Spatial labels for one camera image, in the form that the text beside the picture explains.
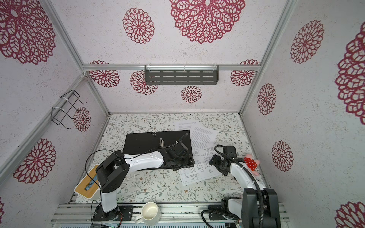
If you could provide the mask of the technical drawing paper sheet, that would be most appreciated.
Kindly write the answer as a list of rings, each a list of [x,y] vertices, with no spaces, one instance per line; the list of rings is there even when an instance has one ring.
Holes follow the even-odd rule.
[[[188,186],[199,181],[221,176],[221,173],[209,164],[209,161],[214,155],[216,153],[213,148],[193,152],[194,167],[179,170],[182,185]]]

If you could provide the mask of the red black file folder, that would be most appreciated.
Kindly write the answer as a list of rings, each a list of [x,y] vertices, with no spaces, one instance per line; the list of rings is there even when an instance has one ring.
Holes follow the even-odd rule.
[[[163,155],[165,149],[178,143],[184,143],[193,153],[189,130],[127,134],[123,154],[138,156],[144,152],[159,151]],[[163,163],[160,169],[170,168]]]

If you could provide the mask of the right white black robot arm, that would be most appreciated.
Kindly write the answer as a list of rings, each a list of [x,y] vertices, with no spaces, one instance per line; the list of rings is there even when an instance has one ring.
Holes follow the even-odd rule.
[[[275,190],[260,184],[256,171],[259,160],[253,159],[248,154],[239,158],[234,146],[216,145],[215,152],[209,164],[214,166],[221,174],[231,174],[243,189],[241,198],[224,197],[220,210],[203,210],[201,218],[209,228],[211,224],[205,219],[205,214],[215,214],[233,218],[240,222],[242,228],[280,228],[279,200]]]

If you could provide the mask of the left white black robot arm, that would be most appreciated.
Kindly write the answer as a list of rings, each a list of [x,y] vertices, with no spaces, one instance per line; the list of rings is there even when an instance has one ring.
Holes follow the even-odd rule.
[[[112,151],[111,154],[96,167],[96,174],[86,173],[85,179],[98,187],[101,202],[90,216],[94,221],[122,221],[127,214],[120,209],[117,202],[117,190],[125,177],[137,171],[150,169],[171,169],[178,171],[194,165],[192,149],[185,145],[184,140],[190,138],[185,132],[176,142],[170,145],[160,145],[137,155],[124,154],[122,151]]]

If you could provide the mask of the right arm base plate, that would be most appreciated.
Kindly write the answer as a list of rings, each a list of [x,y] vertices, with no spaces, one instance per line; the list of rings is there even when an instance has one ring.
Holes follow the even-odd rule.
[[[239,220],[239,217],[223,209],[222,205],[208,205],[208,213],[210,220]]]

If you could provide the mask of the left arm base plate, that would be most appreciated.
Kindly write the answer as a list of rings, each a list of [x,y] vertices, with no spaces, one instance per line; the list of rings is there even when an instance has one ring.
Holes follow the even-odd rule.
[[[131,221],[133,206],[117,206],[110,212],[104,212],[102,206],[97,206],[92,221]]]

